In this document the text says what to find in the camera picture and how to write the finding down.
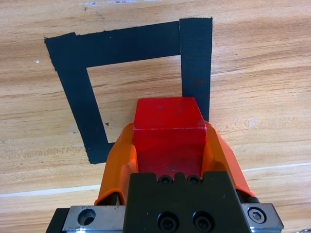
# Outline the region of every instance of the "screw head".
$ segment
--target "screw head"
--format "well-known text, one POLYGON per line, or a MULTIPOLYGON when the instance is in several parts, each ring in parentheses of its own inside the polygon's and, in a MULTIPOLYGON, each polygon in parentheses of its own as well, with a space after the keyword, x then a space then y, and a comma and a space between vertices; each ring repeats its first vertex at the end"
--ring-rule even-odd
POLYGON ((258 208, 250 208, 248 211, 248 216, 253 220, 255 223, 264 223, 266 221, 266 216, 264 212, 258 208))
POLYGON ((195 175, 191 175, 188 177, 188 182, 191 184, 196 184, 196 183, 200 183, 201 182, 201 178, 195 175))
POLYGON ((162 184, 171 184, 173 180, 170 176, 161 176, 159 182, 162 184))

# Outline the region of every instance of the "wood grain surface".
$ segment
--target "wood grain surface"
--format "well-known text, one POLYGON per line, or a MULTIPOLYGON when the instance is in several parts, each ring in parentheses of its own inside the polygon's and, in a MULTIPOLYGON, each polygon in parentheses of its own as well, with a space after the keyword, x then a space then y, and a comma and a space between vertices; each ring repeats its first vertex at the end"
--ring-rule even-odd
MULTIPOLYGON (((44 38, 185 17, 213 17, 210 122, 284 232, 311 227, 309 0, 2 0, 0 232, 44 233, 56 208, 95 201, 104 171, 88 162, 44 38)), ((181 95, 179 56, 88 72, 110 142, 138 98, 181 95)))

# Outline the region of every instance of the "orange gripper pad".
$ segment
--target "orange gripper pad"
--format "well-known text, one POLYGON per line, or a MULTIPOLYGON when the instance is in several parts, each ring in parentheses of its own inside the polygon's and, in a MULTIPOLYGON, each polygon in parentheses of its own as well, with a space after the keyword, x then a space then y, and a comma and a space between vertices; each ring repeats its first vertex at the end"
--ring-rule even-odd
POLYGON ((125 205, 130 175, 137 172, 137 155, 133 145, 133 123, 131 123, 123 129, 108 155, 95 205, 112 193, 118 193, 121 205, 125 205))
POLYGON ((207 141, 204 147, 201 177, 206 171, 227 171, 235 189, 242 191, 247 196, 255 197, 247 185, 232 149, 210 123, 205 122, 205 124, 207 141))

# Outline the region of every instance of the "red block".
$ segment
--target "red block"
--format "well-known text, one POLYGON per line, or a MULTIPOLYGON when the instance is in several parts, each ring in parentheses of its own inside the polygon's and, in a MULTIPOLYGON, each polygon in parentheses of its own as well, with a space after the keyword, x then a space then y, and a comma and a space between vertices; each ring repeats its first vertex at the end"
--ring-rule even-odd
POLYGON ((201 175, 206 125, 194 98, 138 100, 133 130, 139 173, 201 175))

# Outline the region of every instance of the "black tape outline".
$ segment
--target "black tape outline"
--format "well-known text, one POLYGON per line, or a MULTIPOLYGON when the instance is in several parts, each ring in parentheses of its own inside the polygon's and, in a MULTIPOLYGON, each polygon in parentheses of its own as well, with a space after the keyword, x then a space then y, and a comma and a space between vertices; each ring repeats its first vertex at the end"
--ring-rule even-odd
POLYGON ((209 103, 209 85, 207 84, 210 83, 212 18, 189 18, 182 19, 180 22, 181 24, 175 21, 101 33, 85 35, 69 33, 54 38, 45 38, 52 64, 64 88, 90 163, 106 162, 114 143, 108 143, 87 73, 88 67, 181 55, 183 96, 194 97, 204 119, 208 120, 209 104, 206 106, 206 103, 209 103), (206 26, 207 33, 202 34, 206 26), (207 46, 210 47, 210 54, 200 53, 199 50, 202 47, 192 43, 193 38, 184 36, 183 30, 191 33, 196 33, 196 30, 200 32, 198 34, 200 45, 206 41, 207 46), (197 77, 194 76, 196 73, 189 72, 193 70, 189 69, 189 66, 192 66, 189 60, 191 51, 198 52, 194 69, 199 67, 200 70, 206 70, 197 73, 198 82, 197 77), (200 85, 202 80, 205 80, 204 85, 200 85))

